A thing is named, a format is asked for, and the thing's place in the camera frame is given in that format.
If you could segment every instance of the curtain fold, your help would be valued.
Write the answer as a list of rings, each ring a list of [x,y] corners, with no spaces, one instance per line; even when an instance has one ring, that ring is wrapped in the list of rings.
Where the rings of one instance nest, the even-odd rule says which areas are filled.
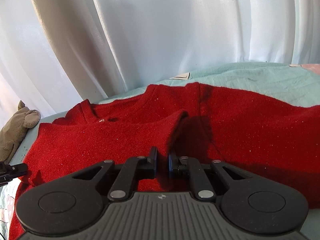
[[[320,63],[319,4],[0,0],[0,125],[18,99],[48,116],[223,63]]]

